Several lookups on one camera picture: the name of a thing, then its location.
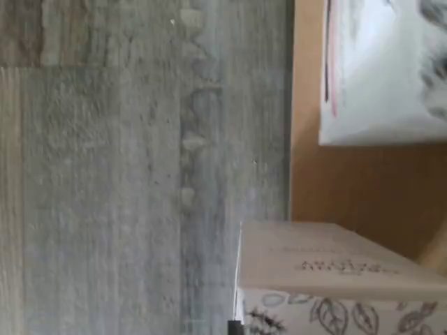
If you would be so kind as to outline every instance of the leaf pattern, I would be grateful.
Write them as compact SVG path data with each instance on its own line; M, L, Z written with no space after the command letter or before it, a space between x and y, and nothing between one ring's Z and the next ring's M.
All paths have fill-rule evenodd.
M424 317L430 316L433 314L437 306L437 302L424 302L420 308L420 313L424 315Z
M411 335L433 335L432 328L428 325L422 325L418 330L415 330Z
M318 321L331 335L344 335L348 327L348 310L338 301L323 299L317 308Z
M289 305L296 305L296 304L306 304L310 300L314 298L311 295L301 295L300 293L292 293L288 299L287 304Z
M352 309L352 317L358 329L366 335L377 335L379 332L379 316L373 307L357 303Z
M403 311L408 306L408 302L400 302L397 304L396 311Z
M320 300L316 300L314 302L314 305L310 310L309 323L313 323L313 321L318 320L318 308L320 306L320 303L321 303Z
M432 328L428 325L420 326L419 335L433 335Z
M409 332L420 325L424 319L425 316L420 311L407 313L397 324L397 330L399 333Z

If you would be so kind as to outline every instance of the wooden panel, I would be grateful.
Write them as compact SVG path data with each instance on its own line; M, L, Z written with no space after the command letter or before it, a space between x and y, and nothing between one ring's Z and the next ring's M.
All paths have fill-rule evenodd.
M0 66L37 66L43 44L41 2L0 0Z
M24 334L20 78L0 70L0 327Z
M181 334L226 333L240 222L286 217L287 5L183 1Z
M338 223L417 258L446 214L447 146L318 146L323 2L295 2L291 217Z
M447 276L447 220L418 258L419 264Z
M22 70L30 334L119 334L118 79Z
M118 5L116 0L43 0L41 64L118 65Z

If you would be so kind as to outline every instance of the wood grain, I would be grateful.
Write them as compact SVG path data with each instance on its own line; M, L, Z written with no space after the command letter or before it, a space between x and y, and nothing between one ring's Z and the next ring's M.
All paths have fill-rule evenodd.
M43 66L118 65L118 1L41 0L41 8Z
M40 1L0 0L0 66L37 66L43 44Z
M226 332L240 222L286 217L287 5L183 3L181 334Z
M120 334L119 76L22 70L30 334Z
M0 325L24 334L22 120L17 70L0 70Z
M447 146L327 148L317 143L323 1L296 0L291 209L416 259L447 208Z
M0 321L225 333L240 221L286 217L293 2L13 2Z

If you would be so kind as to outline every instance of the black leaf illustration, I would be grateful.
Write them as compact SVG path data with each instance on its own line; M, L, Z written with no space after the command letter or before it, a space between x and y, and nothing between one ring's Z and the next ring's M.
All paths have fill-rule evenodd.
M428 325L420 326L419 335L433 335L432 328Z
M295 305L295 304L306 304L309 302L313 296L311 295L301 295L300 293L293 293L287 299L287 304Z
M408 302L400 302L397 304L396 311L403 311L408 306Z
M379 332L379 316L373 307L357 303L352 309L352 317L366 335L377 335Z
M256 333L256 334L279 334L286 331L281 320L277 320L275 317L271 317L267 312L260 312L257 308L250 312L245 312L245 315L251 317L251 326L256 326L258 330L268 333Z
M420 311L412 311L405 314L402 319L400 319L397 324L397 330L399 333L409 332L415 329L418 325L422 323L425 316L421 314Z
M313 323L313 321L318 320L318 308L320 306L321 301L316 300L312 309L310 310L309 323Z
M331 335L344 335L348 327L348 310L338 301L323 299L318 309L318 321Z
M427 316L433 314L437 306L438 306L437 302L424 302L422 304L422 307L420 308L420 313L424 315L424 317L426 318Z

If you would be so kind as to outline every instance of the packaging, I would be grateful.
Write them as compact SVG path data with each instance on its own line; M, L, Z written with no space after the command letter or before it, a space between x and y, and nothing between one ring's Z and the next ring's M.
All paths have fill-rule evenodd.
M447 140L447 0L327 0L322 145Z
M245 223L234 318L253 335L444 335L447 280L337 225Z

